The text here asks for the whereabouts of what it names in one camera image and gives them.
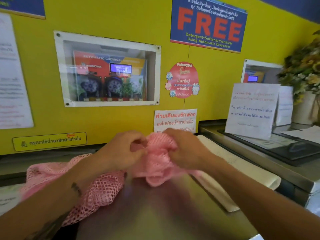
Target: blue lcd screen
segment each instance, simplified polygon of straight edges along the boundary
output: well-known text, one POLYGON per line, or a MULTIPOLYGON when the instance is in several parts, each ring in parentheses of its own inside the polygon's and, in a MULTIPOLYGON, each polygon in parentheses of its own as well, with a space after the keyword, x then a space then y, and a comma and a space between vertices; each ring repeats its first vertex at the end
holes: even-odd
POLYGON ((257 82, 258 81, 258 76, 249 76, 248 77, 248 82, 257 82))
POLYGON ((110 63, 110 72, 131 74, 132 73, 132 66, 126 65, 126 64, 110 63))

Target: forearm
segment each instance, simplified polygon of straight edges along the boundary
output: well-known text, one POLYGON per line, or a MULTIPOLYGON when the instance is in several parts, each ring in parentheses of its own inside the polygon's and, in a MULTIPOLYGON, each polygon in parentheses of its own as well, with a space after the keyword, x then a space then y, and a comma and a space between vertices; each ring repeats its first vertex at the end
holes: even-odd
POLYGON ((236 170, 222 158, 206 155, 202 170, 230 195, 252 225, 268 239, 317 239, 320 218, 236 170))
POLYGON ((34 237, 35 234, 44 234, 48 237, 45 239, 53 237, 82 192, 94 180, 87 173, 85 159, 2 215, 1 236, 5 239, 38 239, 34 237))

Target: artificial flower arrangement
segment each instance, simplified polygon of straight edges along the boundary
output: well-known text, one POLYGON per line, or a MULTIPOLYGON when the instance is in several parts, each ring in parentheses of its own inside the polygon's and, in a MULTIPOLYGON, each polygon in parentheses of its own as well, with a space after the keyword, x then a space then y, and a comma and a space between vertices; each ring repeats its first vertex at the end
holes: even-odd
POLYGON ((278 80, 283 86, 293 87, 295 104, 302 102, 304 93, 311 91, 320 97, 320 36, 309 45, 296 49, 284 59, 285 65, 278 80))

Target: blue icon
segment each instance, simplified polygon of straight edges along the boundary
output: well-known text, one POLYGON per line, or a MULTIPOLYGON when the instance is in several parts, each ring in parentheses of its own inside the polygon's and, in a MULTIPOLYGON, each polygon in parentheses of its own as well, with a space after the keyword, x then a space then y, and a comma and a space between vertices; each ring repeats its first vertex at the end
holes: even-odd
POLYGON ((170 97, 175 97, 176 96, 176 91, 175 90, 172 90, 170 91, 170 97))
POLYGON ((170 81, 173 79, 173 75, 171 72, 167 72, 167 80, 170 81))

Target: white frame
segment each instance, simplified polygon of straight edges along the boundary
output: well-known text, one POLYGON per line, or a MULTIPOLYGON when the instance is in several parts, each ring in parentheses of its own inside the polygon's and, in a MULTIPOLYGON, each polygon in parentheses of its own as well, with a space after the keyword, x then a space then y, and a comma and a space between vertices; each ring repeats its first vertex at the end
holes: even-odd
POLYGON ((62 94, 65 107, 101 107, 101 106, 135 106, 135 105, 159 105, 160 104, 160 67, 161 67, 161 46, 131 42, 125 40, 109 39, 77 33, 54 31, 59 72, 61 79, 62 94), (121 47, 155 52, 155 75, 154 75, 154 100, 153 101, 72 101, 68 87, 67 64, 63 49, 64 41, 74 41, 104 46, 121 47))
POLYGON ((246 73, 246 66, 247 65, 260 66, 260 67, 269 67, 269 68, 280 68, 280 69, 283 68, 283 66, 279 65, 279 64, 245 59, 244 60, 244 65, 243 65, 243 69, 242 69, 241 82, 243 82, 243 80, 245 79, 245 73, 246 73))

